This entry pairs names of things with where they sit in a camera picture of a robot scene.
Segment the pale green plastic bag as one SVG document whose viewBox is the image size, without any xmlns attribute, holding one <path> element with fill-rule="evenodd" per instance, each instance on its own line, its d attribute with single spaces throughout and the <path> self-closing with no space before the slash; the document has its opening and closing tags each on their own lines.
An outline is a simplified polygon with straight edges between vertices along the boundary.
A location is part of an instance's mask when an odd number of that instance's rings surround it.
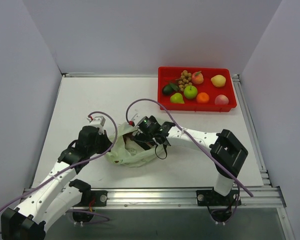
<svg viewBox="0 0 300 240">
<path fill-rule="evenodd" d="M 137 168 L 156 159 L 157 156 L 164 151 L 161 145 L 157 148 L 152 147 L 150 150 L 144 150 L 136 143 L 134 147 L 126 148 L 123 136 L 134 134 L 136 131 L 137 127 L 131 126 L 127 122 L 117 126 L 117 138 L 114 146 L 110 152 L 105 154 L 105 158 L 108 162 L 114 165 Z"/>
</svg>

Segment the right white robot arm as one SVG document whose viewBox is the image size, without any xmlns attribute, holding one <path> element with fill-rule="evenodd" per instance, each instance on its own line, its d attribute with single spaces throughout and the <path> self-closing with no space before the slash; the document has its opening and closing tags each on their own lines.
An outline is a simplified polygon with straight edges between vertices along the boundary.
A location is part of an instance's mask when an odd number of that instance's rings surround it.
<svg viewBox="0 0 300 240">
<path fill-rule="evenodd" d="M 164 149 L 167 146 L 178 146 L 206 154 L 218 172 L 211 193 L 212 200 L 216 204 L 222 205 L 229 200 L 233 184 L 237 184 L 250 197 L 253 196 L 252 192 L 238 180 L 249 152 L 230 130 L 223 129 L 221 132 L 192 130 L 169 121 L 159 124 L 154 116 L 139 114 L 136 114 L 131 122 L 145 137 L 146 142 L 162 145 Z"/>
</svg>

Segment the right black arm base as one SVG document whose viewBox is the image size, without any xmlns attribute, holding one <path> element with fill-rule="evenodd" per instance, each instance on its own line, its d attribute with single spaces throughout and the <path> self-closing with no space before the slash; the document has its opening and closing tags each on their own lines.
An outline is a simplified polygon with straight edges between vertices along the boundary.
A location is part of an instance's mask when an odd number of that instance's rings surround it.
<svg viewBox="0 0 300 240">
<path fill-rule="evenodd" d="M 231 190 L 223 196 L 214 189 L 197 190 L 196 201 L 199 207 L 206 207 L 216 225 L 225 226 L 237 212 L 241 203 L 240 190 Z"/>
</svg>

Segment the pink peach from bag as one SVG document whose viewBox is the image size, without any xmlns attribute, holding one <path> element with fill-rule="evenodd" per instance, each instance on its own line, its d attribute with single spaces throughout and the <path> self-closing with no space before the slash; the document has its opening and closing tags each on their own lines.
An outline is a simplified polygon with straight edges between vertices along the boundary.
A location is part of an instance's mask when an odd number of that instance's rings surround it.
<svg viewBox="0 0 300 240">
<path fill-rule="evenodd" d="M 215 105 L 228 105 L 229 99 L 226 95 L 220 94 L 214 100 Z"/>
</svg>

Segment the orange fruit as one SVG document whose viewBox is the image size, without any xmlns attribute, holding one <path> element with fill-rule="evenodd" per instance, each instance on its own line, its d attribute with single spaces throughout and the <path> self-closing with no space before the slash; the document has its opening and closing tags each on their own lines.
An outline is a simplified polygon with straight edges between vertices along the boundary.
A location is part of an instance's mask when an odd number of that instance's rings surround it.
<svg viewBox="0 0 300 240">
<path fill-rule="evenodd" d="M 196 96 L 196 102 L 198 104 L 207 104 L 210 101 L 210 96 L 206 92 L 200 92 Z"/>
</svg>

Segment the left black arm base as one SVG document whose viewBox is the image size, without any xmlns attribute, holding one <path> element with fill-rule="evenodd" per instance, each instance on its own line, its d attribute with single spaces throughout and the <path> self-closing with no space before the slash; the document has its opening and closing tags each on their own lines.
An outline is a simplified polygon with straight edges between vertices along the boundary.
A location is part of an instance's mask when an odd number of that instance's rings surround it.
<svg viewBox="0 0 300 240">
<path fill-rule="evenodd" d="M 93 221 L 95 216 L 94 207 L 105 207 L 107 205 L 108 192 L 106 190 L 92 190 L 91 185 L 88 183 L 75 179 L 69 183 L 70 187 L 74 187 L 79 190 L 82 194 L 80 202 L 77 203 L 76 207 L 84 207 L 82 212 L 72 212 L 72 218 L 75 223 L 80 224 L 97 224 L 108 222 L 109 220 L 102 216 L 101 220 Z"/>
</svg>

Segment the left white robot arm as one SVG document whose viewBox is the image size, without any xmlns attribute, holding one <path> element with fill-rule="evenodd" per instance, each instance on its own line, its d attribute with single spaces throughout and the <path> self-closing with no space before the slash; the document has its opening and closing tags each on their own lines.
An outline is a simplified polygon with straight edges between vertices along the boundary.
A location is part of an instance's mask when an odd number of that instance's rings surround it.
<svg viewBox="0 0 300 240">
<path fill-rule="evenodd" d="M 76 178 L 87 160 L 105 153 L 111 146 L 101 123 L 84 126 L 59 156 L 43 185 L 14 209 L 1 215 L 1 237 L 4 240 L 43 240 L 49 228 L 70 208 L 85 206 L 93 198 L 91 186 Z"/>
</svg>

